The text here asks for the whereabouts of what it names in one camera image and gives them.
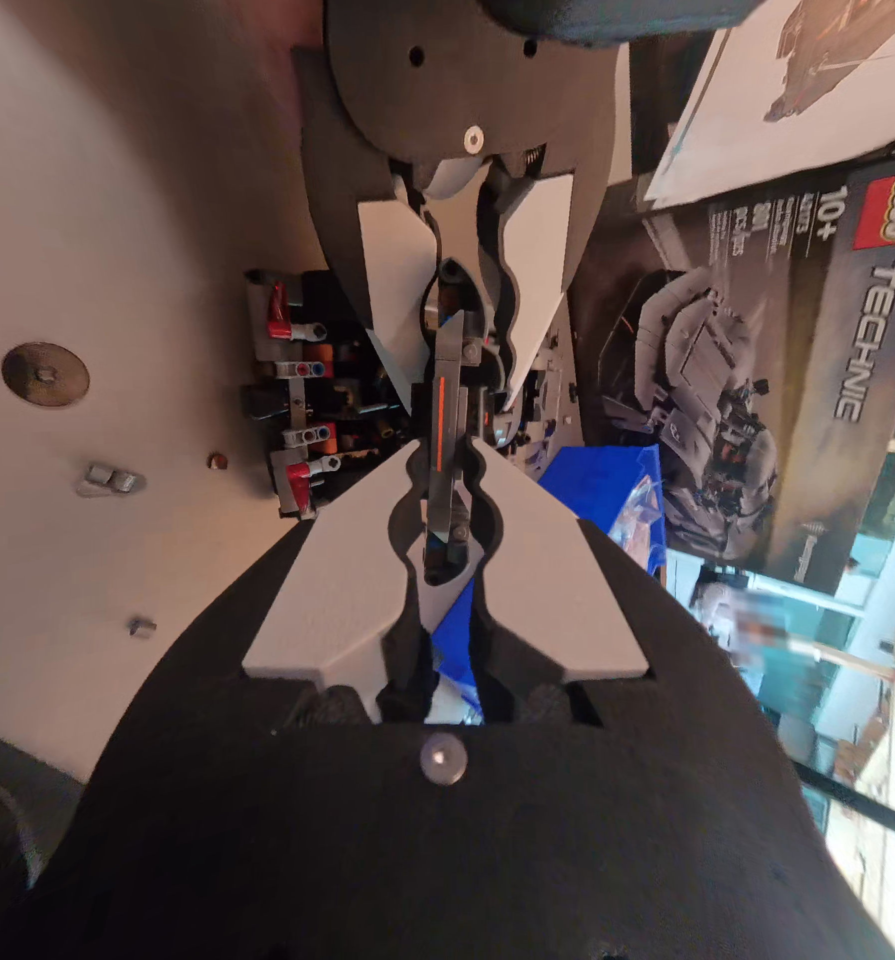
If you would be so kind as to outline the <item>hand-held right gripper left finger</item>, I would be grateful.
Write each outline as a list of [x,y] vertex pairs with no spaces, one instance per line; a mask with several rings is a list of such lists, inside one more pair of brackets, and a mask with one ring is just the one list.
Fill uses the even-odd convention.
[[382,638],[408,590],[389,523],[412,490],[408,463],[420,449],[410,441],[320,510],[243,657],[250,678],[349,687],[369,719],[381,720]]

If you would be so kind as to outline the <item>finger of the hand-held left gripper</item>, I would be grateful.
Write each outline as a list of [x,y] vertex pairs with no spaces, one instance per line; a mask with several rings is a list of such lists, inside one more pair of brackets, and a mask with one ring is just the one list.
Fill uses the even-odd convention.
[[404,410],[425,378],[430,349],[422,331],[423,300],[438,264],[438,239],[422,202],[415,210],[399,198],[357,206],[371,327],[376,351]]
[[477,202],[481,269],[510,411],[565,294],[574,175],[489,173]]

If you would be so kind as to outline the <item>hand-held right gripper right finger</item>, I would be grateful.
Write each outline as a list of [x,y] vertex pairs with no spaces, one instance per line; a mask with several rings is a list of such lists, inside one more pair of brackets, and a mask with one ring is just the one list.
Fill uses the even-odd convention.
[[649,662],[594,542],[616,545],[478,437],[465,440],[474,573],[469,657],[484,714],[535,691],[640,680]]

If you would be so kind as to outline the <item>partly built lego car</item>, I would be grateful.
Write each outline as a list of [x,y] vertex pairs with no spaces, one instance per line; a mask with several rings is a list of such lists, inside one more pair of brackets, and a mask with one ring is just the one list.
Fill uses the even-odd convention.
[[[313,520],[409,442],[430,439],[430,385],[399,393],[332,272],[253,268],[243,279],[254,359],[241,409],[257,426],[278,515]],[[566,307],[509,411],[477,378],[475,369],[464,373],[468,428],[479,426],[529,477],[539,478],[562,447],[580,443]]]

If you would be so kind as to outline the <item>grey lego door panel assembly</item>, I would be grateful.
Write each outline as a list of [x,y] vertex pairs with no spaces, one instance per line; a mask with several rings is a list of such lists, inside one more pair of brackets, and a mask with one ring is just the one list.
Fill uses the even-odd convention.
[[485,298],[456,258],[441,259],[435,270],[420,332],[430,351],[423,380],[412,388],[412,417],[428,458],[421,570],[426,585],[441,587],[468,568],[473,544],[492,557],[501,542],[502,514],[484,488],[482,448],[494,438],[506,369]]

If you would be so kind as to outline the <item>grey lego hinge panel piece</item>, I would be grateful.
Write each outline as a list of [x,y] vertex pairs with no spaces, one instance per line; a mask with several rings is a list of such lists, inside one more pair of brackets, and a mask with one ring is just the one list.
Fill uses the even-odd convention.
[[147,486],[146,477],[140,473],[92,462],[73,490],[80,498],[125,498],[144,492]]

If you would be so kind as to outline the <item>dark lego set box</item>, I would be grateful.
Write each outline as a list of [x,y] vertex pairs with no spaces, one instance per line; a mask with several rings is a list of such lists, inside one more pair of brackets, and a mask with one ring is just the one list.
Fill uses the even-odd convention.
[[895,157],[650,212],[568,291],[589,446],[654,446],[669,544],[834,594],[895,429]]

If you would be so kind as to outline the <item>black round lego dish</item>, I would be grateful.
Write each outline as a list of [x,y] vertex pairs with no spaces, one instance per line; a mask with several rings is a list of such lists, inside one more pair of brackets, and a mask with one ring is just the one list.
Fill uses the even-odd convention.
[[3,357],[1,378],[23,402],[46,409],[63,409],[80,402],[91,387],[85,363],[53,342],[24,342]]

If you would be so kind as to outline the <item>clear plastic parts bags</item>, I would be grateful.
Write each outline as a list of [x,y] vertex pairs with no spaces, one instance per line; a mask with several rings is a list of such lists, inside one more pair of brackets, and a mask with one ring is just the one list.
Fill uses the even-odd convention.
[[646,474],[631,489],[609,537],[640,568],[654,576],[667,563],[661,485]]

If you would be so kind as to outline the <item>blue plastic bin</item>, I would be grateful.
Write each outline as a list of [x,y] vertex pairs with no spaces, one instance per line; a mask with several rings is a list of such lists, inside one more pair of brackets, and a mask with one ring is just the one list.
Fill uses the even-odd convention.
[[[609,532],[633,486],[646,474],[661,484],[657,444],[647,446],[563,447],[539,478],[539,485],[582,520]],[[470,617],[474,603],[474,576],[464,587],[451,584],[450,606],[435,603],[436,624],[432,642],[438,670],[445,682],[458,690],[458,697],[482,722],[482,710],[469,655]]]

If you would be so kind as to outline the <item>white instruction booklet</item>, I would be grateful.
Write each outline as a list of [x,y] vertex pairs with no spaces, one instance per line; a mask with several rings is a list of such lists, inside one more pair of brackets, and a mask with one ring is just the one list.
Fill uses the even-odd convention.
[[718,30],[645,199],[681,206],[895,142],[895,1],[769,1]]

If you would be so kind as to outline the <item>black metal pole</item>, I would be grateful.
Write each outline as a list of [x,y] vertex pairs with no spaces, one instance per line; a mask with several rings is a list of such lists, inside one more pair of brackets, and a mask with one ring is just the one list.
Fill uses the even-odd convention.
[[831,776],[814,770],[811,766],[797,760],[790,760],[802,786],[837,802],[842,807],[861,814],[878,826],[895,834],[895,809],[880,801],[867,797],[854,788],[843,784]]

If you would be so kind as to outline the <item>black perforated metal panel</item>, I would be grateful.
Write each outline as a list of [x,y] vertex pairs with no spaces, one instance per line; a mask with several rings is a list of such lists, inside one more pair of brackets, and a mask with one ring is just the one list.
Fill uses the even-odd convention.
[[84,783],[0,738],[0,927],[54,856]]

